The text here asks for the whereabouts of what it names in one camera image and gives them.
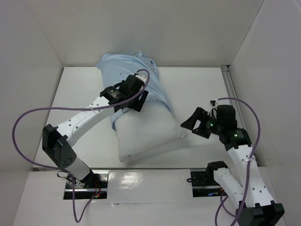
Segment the white pillow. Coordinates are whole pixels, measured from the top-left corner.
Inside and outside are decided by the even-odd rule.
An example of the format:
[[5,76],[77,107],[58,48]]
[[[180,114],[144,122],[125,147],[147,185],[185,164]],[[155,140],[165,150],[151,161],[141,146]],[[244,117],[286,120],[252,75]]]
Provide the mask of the white pillow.
[[117,133],[120,162],[187,137],[187,132],[160,101],[145,103],[140,112],[118,110],[111,117],[111,125]]

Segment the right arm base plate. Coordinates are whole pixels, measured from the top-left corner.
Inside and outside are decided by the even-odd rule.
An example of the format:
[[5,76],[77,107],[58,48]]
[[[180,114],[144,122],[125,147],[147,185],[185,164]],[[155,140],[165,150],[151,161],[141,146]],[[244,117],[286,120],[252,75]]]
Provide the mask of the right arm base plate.
[[205,169],[191,169],[190,176],[186,181],[191,185],[194,198],[217,197],[224,192],[218,183],[209,179]]

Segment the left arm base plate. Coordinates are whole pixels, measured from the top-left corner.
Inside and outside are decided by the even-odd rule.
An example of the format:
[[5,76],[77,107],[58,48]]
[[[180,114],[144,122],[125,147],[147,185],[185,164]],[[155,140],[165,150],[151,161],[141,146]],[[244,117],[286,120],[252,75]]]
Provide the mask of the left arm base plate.
[[74,179],[73,183],[71,175],[63,171],[58,171],[57,177],[65,179],[66,182],[63,199],[71,200],[73,190],[75,200],[89,200],[93,196],[94,199],[106,199],[109,173],[101,170],[94,170],[93,173],[89,181],[84,183],[78,179]]

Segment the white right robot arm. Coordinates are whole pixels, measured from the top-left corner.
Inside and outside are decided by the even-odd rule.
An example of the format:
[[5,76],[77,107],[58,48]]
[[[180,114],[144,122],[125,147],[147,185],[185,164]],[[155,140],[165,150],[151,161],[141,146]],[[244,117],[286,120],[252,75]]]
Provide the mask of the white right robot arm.
[[232,159],[239,175],[237,181],[223,161],[207,165],[205,179],[219,184],[236,207],[235,221],[240,226],[274,226],[284,215],[282,204],[277,203],[264,183],[253,145],[245,129],[239,128],[236,111],[231,105],[217,105],[207,112],[198,107],[181,124],[182,128],[208,139],[217,135]]

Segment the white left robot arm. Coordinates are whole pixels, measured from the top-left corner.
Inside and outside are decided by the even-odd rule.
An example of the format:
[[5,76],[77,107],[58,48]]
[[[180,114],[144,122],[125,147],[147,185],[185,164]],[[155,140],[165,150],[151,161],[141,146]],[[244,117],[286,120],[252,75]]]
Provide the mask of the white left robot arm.
[[46,125],[42,132],[42,150],[60,170],[76,178],[83,188],[89,187],[96,177],[77,156],[73,146],[100,121],[111,117],[120,109],[141,111],[148,95],[149,75],[135,73],[116,85],[106,87],[89,107],[69,120],[57,125]]

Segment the light blue pillowcase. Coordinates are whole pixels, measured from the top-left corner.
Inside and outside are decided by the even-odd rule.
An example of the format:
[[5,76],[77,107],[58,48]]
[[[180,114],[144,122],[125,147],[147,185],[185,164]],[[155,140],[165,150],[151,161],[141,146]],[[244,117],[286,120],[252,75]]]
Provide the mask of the light blue pillowcase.
[[153,60],[146,58],[142,53],[134,56],[124,54],[104,54],[96,63],[96,68],[101,71],[104,91],[100,93],[109,101],[109,105],[123,102],[135,96],[145,82],[137,78],[138,74],[146,75],[149,83],[143,93],[136,99],[122,106],[114,107],[114,114],[110,117],[111,127],[116,129],[115,122],[118,118],[131,109],[140,111],[145,102],[158,102],[173,113],[170,100],[159,82],[158,68]]

